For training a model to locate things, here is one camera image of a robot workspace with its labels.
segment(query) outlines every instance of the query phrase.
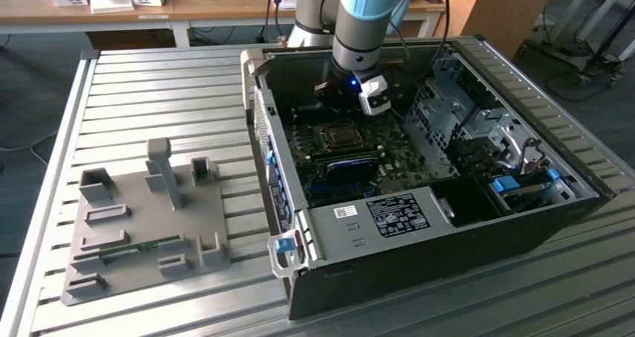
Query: blue latch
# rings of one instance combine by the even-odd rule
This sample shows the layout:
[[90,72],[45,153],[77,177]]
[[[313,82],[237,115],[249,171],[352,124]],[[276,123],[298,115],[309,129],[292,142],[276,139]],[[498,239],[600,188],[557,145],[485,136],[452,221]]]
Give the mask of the blue latch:
[[296,241],[293,238],[280,238],[276,240],[276,253],[285,253],[286,251],[296,250]]
[[269,151],[266,153],[265,161],[266,161],[266,164],[274,164],[276,163],[276,157],[273,156],[273,151]]
[[493,179],[492,186],[496,191],[505,192],[506,190],[514,190],[520,188],[516,179],[512,176],[497,177]]
[[556,179],[559,179],[559,172],[555,168],[549,168],[546,170],[546,174],[548,174],[548,177],[552,179],[552,181],[555,181]]

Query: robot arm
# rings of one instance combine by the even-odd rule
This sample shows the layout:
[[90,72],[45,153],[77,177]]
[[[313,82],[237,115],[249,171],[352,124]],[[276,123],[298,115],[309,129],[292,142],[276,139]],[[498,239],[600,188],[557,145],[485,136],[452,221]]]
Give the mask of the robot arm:
[[358,84],[357,97],[366,115],[389,109],[389,100],[381,96],[388,84],[377,61],[384,36],[392,30],[390,20],[400,23],[408,3],[409,0],[297,0],[296,26],[288,44],[332,43],[329,85]]

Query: circuit board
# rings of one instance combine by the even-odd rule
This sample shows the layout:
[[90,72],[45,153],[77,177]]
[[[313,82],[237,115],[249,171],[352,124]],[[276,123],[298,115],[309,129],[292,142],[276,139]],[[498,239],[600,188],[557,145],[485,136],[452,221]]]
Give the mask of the circuit board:
[[285,136],[310,208],[421,187],[432,179],[392,112],[293,124]]

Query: wooden desk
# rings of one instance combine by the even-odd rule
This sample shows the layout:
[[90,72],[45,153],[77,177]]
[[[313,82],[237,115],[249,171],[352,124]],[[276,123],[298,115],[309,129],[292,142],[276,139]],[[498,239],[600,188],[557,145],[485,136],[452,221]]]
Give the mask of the wooden desk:
[[[176,46],[188,47],[188,29],[261,25],[266,0],[165,0],[162,7],[136,6],[134,11],[90,15],[88,6],[56,7],[52,0],[0,0],[0,34],[145,30],[168,28]],[[404,24],[405,36],[430,36],[441,4],[414,0]],[[281,24],[292,24],[294,11],[281,11]],[[273,24],[273,9],[269,13]]]
[[[266,0],[173,0],[173,4],[173,28],[262,25],[265,22]],[[404,36],[430,36],[444,8],[442,4],[432,4],[428,0],[413,0],[405,15],[408,23],[401,26]],[[292,24],[294,15],[294,10],[280,11],[278,22]],[[273,7],[269,24],[273,24]],[[174,37],[174,40],[178,47],[188,42],[186,37]]]
[[[513,57],[548,0],[449,0],[449,35],[481,34]],[[442,33],[444,21],[436,28]]]

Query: gray carpet floor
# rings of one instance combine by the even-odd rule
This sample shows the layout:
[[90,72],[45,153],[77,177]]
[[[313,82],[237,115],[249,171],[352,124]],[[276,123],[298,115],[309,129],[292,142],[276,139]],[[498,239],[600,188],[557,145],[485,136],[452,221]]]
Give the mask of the gray carpet floor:
[[[546,13],[561,16],[571,0],[552,0]],[[596,6],[597,0],[583,4],[569,30],[560,42],[571,41],[573,29],[587,12]],[[599,42],[617,21],[620,11],[612,11],[595,29],[589,42]],[[221,42],[229,34],[229,28],[218,28],[202,33],[214,42]],[[236,28],[226,44],[253,42],[257,27]],[[635,39],[635,23],[621,32],[612,48],[613,53]],[[13,35],[9,44],[0,48],[0,146],[14,147],[32,142],[57,129],[66,101],[72,78],[82,50],[90,43],[82,33],[45,35]],[[529,51],[513,62],[532,80],[544,86],[544,80],[569,71],[569,67],[545,57],[537,51]],[[635,70],[635,61],[625,65]],[[553,89],[563,95],[581,97],[603,89],[605,78],[579,88],[575,78],[564,77],[553,82]],[[617,81],[613,87],[584,103],[568,103],[559,100],[564,108],[584,126],[601,139],[625,162],[635,166],[633,124],[635,123],[635,81],[631,73]],[[53,139],[37,146],[37,152],[48,158]],[[45,167],[26,151],[0,153],[0,254],[21,250],[30,213],[37,200]],[[0,310],[9,288],[17,259],[0,258]]]

